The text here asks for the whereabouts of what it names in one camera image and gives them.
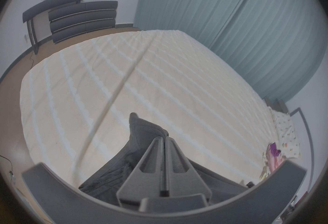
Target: curtain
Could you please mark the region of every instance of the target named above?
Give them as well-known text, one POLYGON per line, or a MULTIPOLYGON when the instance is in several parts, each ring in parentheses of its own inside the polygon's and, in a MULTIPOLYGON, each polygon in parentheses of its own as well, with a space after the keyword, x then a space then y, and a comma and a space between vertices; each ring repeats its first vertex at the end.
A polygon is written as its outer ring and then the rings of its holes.
POLYGON ((271 100, 301 90, 328 43, 317 0, 139 0, 134 26, 187 33, 271 100))

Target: baseboard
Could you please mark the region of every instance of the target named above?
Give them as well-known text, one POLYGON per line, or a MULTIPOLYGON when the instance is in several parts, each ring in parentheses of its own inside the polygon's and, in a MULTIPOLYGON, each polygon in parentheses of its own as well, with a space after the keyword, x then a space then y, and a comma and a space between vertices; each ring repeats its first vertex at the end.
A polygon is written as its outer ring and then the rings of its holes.
MULTIPOLYGON (((45 39, 42 39, 41 41, 38 42, 38 46, 42 46, 46 42, 51 40, 51 36, 46 37, 45 39)), ((27 49, 25 52, 23 52, 19 57, 17 57, 14 62, 11 63, 11 65, 6 69, 6 71, 3 73, 3 75, 0 78, 0 83, 2 80, 6 77, 6 75, 9 73, 9 71, 20 61, 22 60, 25 56, 27 56, 29 53, 33 51, 33 48, 30 47, 27 49)))
POLYGON ((133 24, 116 24, 115 28, 127 28, 127 27, 133 27, 133 24))

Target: floor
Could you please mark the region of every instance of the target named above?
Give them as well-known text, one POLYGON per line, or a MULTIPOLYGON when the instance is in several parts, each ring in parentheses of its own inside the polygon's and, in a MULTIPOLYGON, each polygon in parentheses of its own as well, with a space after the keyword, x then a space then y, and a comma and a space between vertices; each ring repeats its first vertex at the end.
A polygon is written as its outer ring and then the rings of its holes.
POLYGON ((73 37, 58 44, 49 41, 39 47, 37 55, 32 52, 20 60, 0 83, 0 155, 11 161, 14 177, 12 178, 9 173, 10 162, 2 157, 0 157, 0 172, 11 191, 14 192, 16 189, 40 218, 48 222, 49 219, 31 197, 22 179, 22 172, 34 165, 26 146, 21 124, 19 94, 22 79, 33 66, 61 49, 91 38, 125 31, 138 31, 138 29, 105 29, 73 37))

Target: white patterned pillow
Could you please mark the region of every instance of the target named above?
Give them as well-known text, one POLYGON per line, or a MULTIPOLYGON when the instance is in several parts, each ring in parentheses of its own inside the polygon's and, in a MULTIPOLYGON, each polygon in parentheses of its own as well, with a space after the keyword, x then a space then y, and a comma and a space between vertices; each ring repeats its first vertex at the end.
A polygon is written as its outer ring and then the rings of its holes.
POLYGON ((278 133, 279 146, 277 148, 287 158, 299 157, 299 140, 290 115, 269 109, 278 133))

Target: striped bed sheet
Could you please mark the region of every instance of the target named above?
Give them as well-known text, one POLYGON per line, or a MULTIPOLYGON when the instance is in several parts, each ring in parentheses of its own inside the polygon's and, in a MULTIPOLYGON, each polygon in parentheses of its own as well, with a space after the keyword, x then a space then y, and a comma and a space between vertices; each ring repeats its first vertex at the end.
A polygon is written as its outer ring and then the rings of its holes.
POLYGON ((277 131, 269 109, 223 60, 181 31, 124 32, 65 48, 23 78, 24 138, 78 187, 129 139, 129 114, 165 128, 191 160, 259 182, 277 131))

